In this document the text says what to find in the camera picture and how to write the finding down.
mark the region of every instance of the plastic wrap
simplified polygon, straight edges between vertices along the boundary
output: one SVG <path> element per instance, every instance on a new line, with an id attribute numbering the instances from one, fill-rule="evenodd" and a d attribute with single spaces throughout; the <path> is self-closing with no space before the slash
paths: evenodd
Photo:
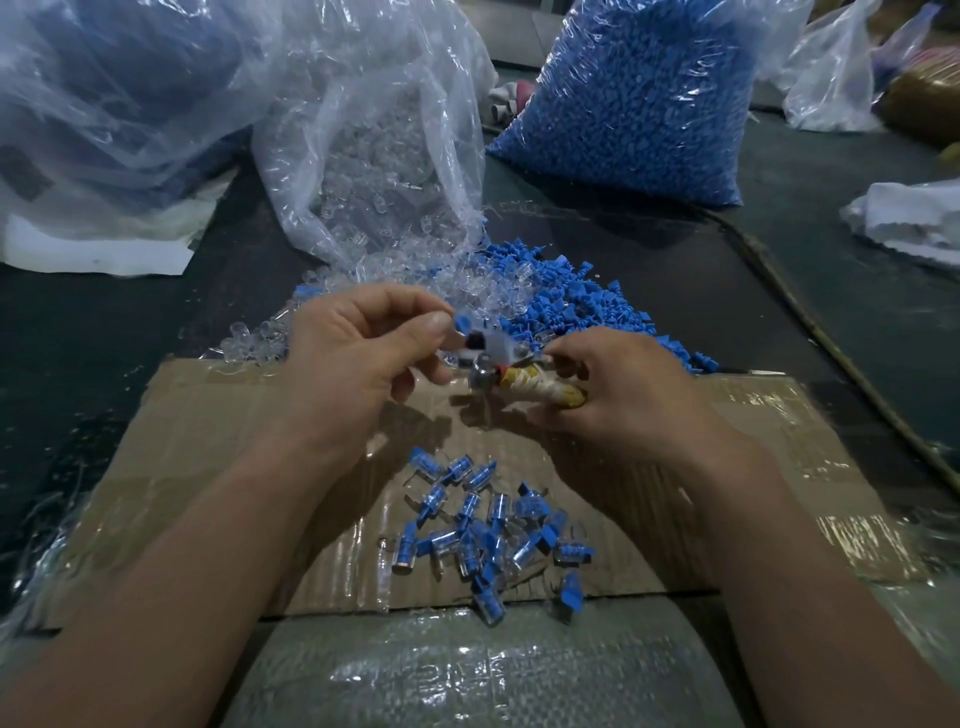
<path id="1" fill-rule="evenodd" d="M 867 18 L 880 0 L 856 0 L 810 23 L 777 77 L 786 93 L 783 112 L 794 129 L 868 132 L 879 127 L 871 114 L 874 73 Z"/>
<path id="2" fill-rule="evenodd" d="M 813 0 L 777 0 L 770 35 L 760 48 L 756 62 L 756 77 L 760 81 L 773 81 L 782 72 L 804 34 L 812 10 Z"/>
<path id="3" fill-rule="evenodd" d="M 477 242 L 477 102 L 495 73 L 460 9 L 291 0 L 285 10 L 287 74 L 253 152 L 291 242 L 351 273 L 373 253 Z"/>
<path id="4" fill-rule="evenodd" d="M 882 93 L 920 52 L 926 34 L 930 32 L 933 18 L 938 12 L 940 12 L 939 5 L 927 3 L 874 51 L 874 89 L 877 93 Z"/>
<path id="5" fill-rule="evenodd" d="M 521 167 L 738 205 L 770 0 L 578 0 L 537 92 L 489 151 Z"/>
<path id="6" fill-rule="evenodd" d="M 265 113 L 281 4 L 12 0 L 0 10 L 0 143 L 133 204 L 177 199 Z"/>

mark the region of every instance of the cardboard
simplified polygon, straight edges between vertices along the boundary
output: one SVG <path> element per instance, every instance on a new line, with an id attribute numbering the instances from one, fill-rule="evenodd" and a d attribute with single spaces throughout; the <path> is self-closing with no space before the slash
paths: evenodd
<path id="1" fill-rule="evenodd" d="M 38 601 L 36 624 L 62 627 L 101 595 L 190 499 L 255 436 L 276 406 L 277 369 L 222 362 L 165 362 L 95 489 Z M 777 456 L 804 508 L 853 570 L 899 582 L 926 573 L 907 536 L 798 384 L 779 376 L 702 376 L 699 386 L 733 425 Z M 477 462 L 495 458 L 498 489 L 516 494 L 525 479 L 549 490 L 572 528 L 596 548 L 580 569 L 588 595 L 688 592 L 716 587 L 698 514 L 679 483 L 651 463 L 623 466 L 598 450 L 529 426 L 515 405 L 487 412 L 464 382 L 419 382 L 406 405 L 389 404 L 368 457 L 337 483 L 300 544 L 267 615 L 376 611 L 468 601 L 453 568 L 438 580 L 426 559 L 413 573 L 391 573 L 390 537 L 414 518 L 404 496 L 427 484 L 405 477 L 413 446 Z M 484 422 L 492 422 L 486 429 Z M 464 497 L 450 489 L 445 510 Z M 489 491 L 478 511 L 486 515 Z M 444 528 L 436 520 L 422 533 Z M 545 599 L 560 570 L 543 569 L 505 593 Z"/>

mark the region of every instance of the left hand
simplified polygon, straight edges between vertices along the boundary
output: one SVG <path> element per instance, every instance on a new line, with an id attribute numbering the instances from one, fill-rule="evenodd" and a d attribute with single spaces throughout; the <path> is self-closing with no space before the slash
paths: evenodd
<path id="1" fill-rule="evenodd" d="M 450 371 L 436 351 L 462 342 L 453 309 L 421 288 L 358 285 L 316 298 L 294 318 L 272 432 L 331 484 L 363 456 L 387 398 L 404 402 L 413 392 L 410 368 L 447 384 Z"/>

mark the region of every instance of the hand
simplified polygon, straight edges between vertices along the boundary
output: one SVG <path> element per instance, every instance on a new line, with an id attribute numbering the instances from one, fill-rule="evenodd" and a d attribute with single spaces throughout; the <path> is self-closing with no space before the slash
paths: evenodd
<path id="1" fill-rule="evenodd" d="M 307 303 L 294 319 L 286 396 L 272 433 L 332 483 L 363 456 L 387 399 L 403 402 L 413 392 L 410 367 L 435 384 L 450 381 L 436 351 L 463 345 L 452 314 L 436 296 L 394 284 L 358 285 Z"/>
<path id="2" fill-rule="evenodd" d="M 651 336 L 589 328 L 544 351 L 555 357 L 560 376 L 588 381 L 588 397 L 577 409 L 532 408 L 527 417 L 535 425 L 571 432 L 627 458 L 645 454 L 677 467 L 697 465 L 745 439 Z"/>

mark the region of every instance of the pile of blue plastic parts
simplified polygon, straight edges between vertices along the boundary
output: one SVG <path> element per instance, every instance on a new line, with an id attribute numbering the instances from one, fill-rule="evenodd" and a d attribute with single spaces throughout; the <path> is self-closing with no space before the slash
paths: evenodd
<path id="1" fill-rule="evenodd" d="M 506 611 L 501 594 L 538 558 L 552 555 L 558 566 L 569 567 L 564 574 L 558 603 L 567 614 L 583 609 L 584 595 L 575 568 L 589 563 L 594 550 L 583 543 L 561 538 L 566 526 L 564 510 L 551 508 L 540 493 L 521 482 L 517 495 L 493 489 L 496 461 L 475 468 L 469 455 L 443 466 L 422 448 L 410 452 L 410 466 L 431 484 L 429 492 L 416 503 L 418 515 L 403 529 L 396 543 L 394 572 L 410 573 L 418 557 L 429 556 L 438 563 L 456 560 L 460 577 L 470 582 L 473 603 L 484 621 L 494 626 Z M 460 487 L 464 501 L 451 518 L 451 527 L 418 538 L 427 521 L 443 515 L 450 491 Z M 486 520 L 476 511 L 484 490 L 490 489 Z"/>
<path id="2" fill-rule="evenodd" d="M 627 303 L 619 281 L 614 280 L 603 288 L 587 278 L 593 270 L 592 264 L 584 262 L 576 269 L 564 255 L 542 260 L 542 250 L 527 248 L 518 238 L 513 243 L 491 243 L 480 254 L 486 258 L 487 266 L 504 275 L 525 264 L 530 264 L 535 271 L 540 290 L 526 311 L 514 319 L 501 316 L 499 320 L 500 327 L 515 339 L 526 341 L 536 352 L 554 337 L 605 326 L 653 336 L 662 347 L 676 354 L 692 374 L 719 369 L 717 362 L 706 354 L 691 354 L 679 341 L 657 334 L 650 315 Z"/>

